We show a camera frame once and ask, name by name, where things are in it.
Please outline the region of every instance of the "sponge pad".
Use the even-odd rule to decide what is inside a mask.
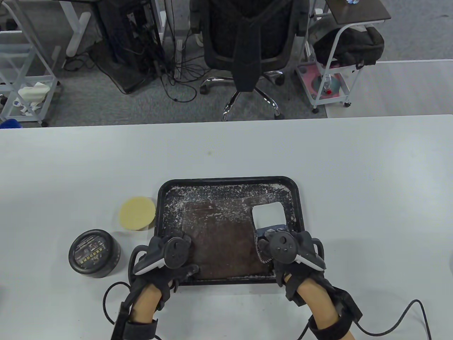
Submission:
[[[147,227],[156,216],[156,206],[148,197],[133,197],[120,210],[120,224],[127,230]]]
[[[252,209],[255,229],[286,224],[283,205],[280,202],[256,205]]]

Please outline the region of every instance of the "white floor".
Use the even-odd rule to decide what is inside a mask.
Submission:
[[[346,83],[351,85],[351,74]],[[326,105],[329,118],[453,114],[453,59],[385,61],[366,67],[349,108]]]

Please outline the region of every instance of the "water bottle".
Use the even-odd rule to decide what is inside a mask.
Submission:
[[[324,93],[329,96],[332,94],[332,76],[330,74],[326,76],[326,82],[324,83]]]

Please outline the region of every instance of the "white controller trim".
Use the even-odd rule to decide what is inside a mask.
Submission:
[[[136,275],[143,275],[143,274],[146,274],[147,272],[152,271],[154,268],[162,268],[163,266],[165,266],[165,259],[164,259],[164,258],[161,258],[160,260],[154,262],[154,263],[151,264],[150,266],[145,267],[145,268],[143,268],[142,270],[139,270],[139,271],[136,273]]]
[[[322,269],[320,266],[317,266],[316,264],[314,264],[313,262],[310,262],[309,260],[307,260],[306,258],[303,258],[302,256],[300,255],[296,255],[296,259],[294,260],[296,261],[297,263],[303,263],[303,264],[306,264],[307,266],[309,266],[310,268],[313,268],[314,270],[317,270],[317,271],[320,271],[322,272],[324,269]]]

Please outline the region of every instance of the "black bag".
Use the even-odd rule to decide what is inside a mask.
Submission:
[[[340,29],[334,29],[313,44],[316,59],[326,65],[332,50],[333,41]],[[366,27],[366,31],[346,29],[338,41],[333,57],[341,66],[356,65],[357,69],[365,65],[375,65],[384,53],[384,39],[374,27]]]

